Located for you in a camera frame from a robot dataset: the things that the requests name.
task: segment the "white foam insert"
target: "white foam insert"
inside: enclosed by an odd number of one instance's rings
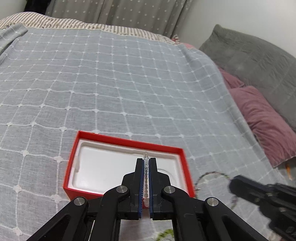
[[[156,158],[158,171],[170,177],[171,185],[188,192],[179,155],[85,139],[78,142],[68,187],[104,194],[121,185],[125,174],[135,171],[137,158],[143,158],[145,152]]]

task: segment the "gray curtain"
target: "gray curtain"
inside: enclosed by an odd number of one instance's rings
[[[52,0],[46,15],[86,23],[140,28],[171,38],[192,0]]]

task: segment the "red box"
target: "red box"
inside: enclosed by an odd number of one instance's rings
[[[132,141],[132,140],[116,138],[116,137],[109,137],[109,136],[94,134],[94,133],[90,133],[90,132],[78,131],[77,136],[74,141],[74,145],[73,145],[71,154],[70,154],[68,166],[66,169],[64,184],[63,184],[63,188],[71,200],[73,200],[77,196],[83,196],[87,199],[93,199],[93,198],[97,198],[97,197],[100,197],[103,195],[103,194],[98,194],[98,193],[92,193],[91,191],[82,191],[82,190],[77,190],[75,188],[69,187],[69,177],[70,177],[70,173],[71,173],[71,169],[72,169],[72,165],[73,165],[74,156],[77,151],[78,143],[82,139],[86,140],[86,141],[105,143],[106,145],[119,146],[122,148],[123,147],[124,148],[133,148],[135,150],[141,149],[141,151],[142,150],[148,150],[148,151],[150,150],[150,151],[163,153],[164,155],[166,155],[166,154],[178,155],[179,156],[178,160],[180,160],[180,166],[183,171],[183,177],[184,177],[184,182],[186,184],[187,193],[189,194],[190,197],[194,197],[194,190],[193,190],[191,175],[190,175],[190,172],[188,169],[188,165],[187,165],[187,161],[186,161],[183,149],[177,148],[177,147],[169,147],[169,146],[156,145],[156,144],[151,144],[151,143]]]

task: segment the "gray bedspread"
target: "gray bedspread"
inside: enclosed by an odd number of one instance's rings
[[[62,182],[78,130],[183,148],[194,182],[217,172],[199,180],[198,197],[229,207],[219,173],[282,181],[199,50],[20,24],[0,32],[0,48],[0,240],[26,240],[67,204]],[[270,235],[254,205],[239,200],[233,210]],[[123,222],[120,239],[155,240],[171,228],[144,216]]]

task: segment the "pink pillow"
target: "pink pillow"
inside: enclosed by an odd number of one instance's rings
[[[235,76],[227,73],[226,71],[224,71],[220,67],[218,67],[218,69],[220,70],[220,72],[224,78],[224,82],[225,82],[227,89],[239,88],[239,87],[244,86],[244,83],[242,81],[240,81],[238,78],[236,78]]]
[[[296,133],[253,86],[229,90],[272,167],[296,156]]]

